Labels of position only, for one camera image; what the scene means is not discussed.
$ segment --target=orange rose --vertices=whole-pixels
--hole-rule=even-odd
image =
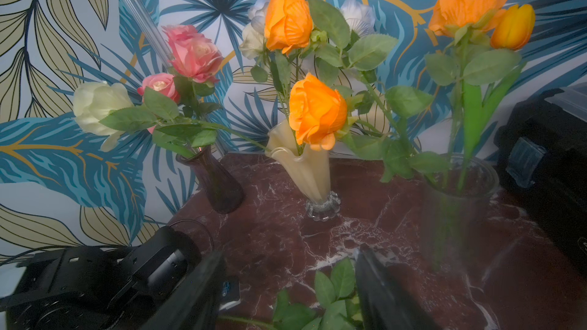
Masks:
[[[492,30],[505,14],[501,9],[507,0],[438,0],[428,25],[437,35],[454,37],[456,30],[468,23],[477,23],[488,11],[495,11],[493,18],[480,30]]]
[[[270,0],[265,16],[265,37],[270,51],[289,54],[310,43],[314,25],[306,0]]]
[[[536,14],[530,4],[524,4],[520,8],[517,4],[511,6],[491,36],[491,46],[512,50],[523,48],[530,40],[534,22]]]
[[[334,147],[334,133],[346,123],[345,99],[308,73],[290,94],[290,127],[298,144],[310,144],[313,150]]]

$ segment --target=purple glass vase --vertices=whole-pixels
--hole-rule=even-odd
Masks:
[[[231,213],[245,199],[241,184],[212,156],[209,146],[192,158],[177,155],[175,159],[194,170],[200,187],[217,213]]]

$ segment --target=clear glass vase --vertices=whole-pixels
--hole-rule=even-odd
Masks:
[[[192,158],[177,155],[175,159],[194,170],[198,184],[217,213],[231,213],[245,199],[241,184],[212,156],[210,146]]]
[[[420,219],[420,252],[437,271],[459,273],[473,259],[477,225],[500,181],[487,162],[452,154],[448,173],[426,179]]]
[[[308,216],[316,221],[336,217],[341,209],[341,200],[330,190],[328,151],[316,151],[306,146],[302,155],[297,156],[294,133],[287,121],[269,131],[267,148],[271,152],[265,154],[285,168],[293,183],[308,198]]]

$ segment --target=marble tabletop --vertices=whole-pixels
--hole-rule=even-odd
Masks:
[[[331,159],[332,189],[340,195],[339,217],[314,222],[304,196],[281,165],[262,155],[228,154],[222,164],[242,184],[246,199],[236,211],[212,211],[195,194],[173,221],[197,218],[224,251],[228,274],[238,275],[242,304],[229,314],[268,320],[277,292],[292,302],[317,306],[316,270],[362,244],[438,325],[452,330],[581,329],[587,312],[583,277],[524,209],[504,190],[497,193],[480,227],[477,259],[466,274],[435,273],[419,252],[423,184],[396,178],[379,182],[380,161]],[[176,229],[209,250],[207,236],[190,223]],[[217,329],[245,329],[218,323]]]

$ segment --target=tropical leaf wallpaper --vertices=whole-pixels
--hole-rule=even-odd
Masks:
[[[238,45],[256,0],[142,0],[158,26],[193,24],[225,56],[216,93],[215,122],[264,142],[283,119],[271,80],[257,84],[253,63]],[[344,0],[327,0],[339,6]],[[375,10],[376,30],[399,39],[378,68],[380,91],[410,85],[435,95],[410,130],[424,150],[444,152],[450,122],[449,89],[424,71],[423,55],[448,40],[427,29],[436,0],[360,0]],[[530,3],[537,26],[524,47],[522,77],[506,96],[483,136],[478,156],[495,158],[495,130],[512,107],[542,91],[587,81],[586,0],[509,0]],[[83,133],[72,120],[72,95],[84,81],[123,83],[135,102],[144,77],[163,63],[119,0],[0,0],[0,261],[51,244],[140,244],[198,189],[195,175],[172,152],[142,132],[116,149],[99,150],[104,137]],[[315,71],[312,60],[304,71]],[[338,83],[353,87],[349,74]],[[389,128],[374,107],[363,115]],[[221,133],[218,149],[255,151]],[[456,149],[462,149],[462,142]],[[342,146],[334,154],[349,155]]]

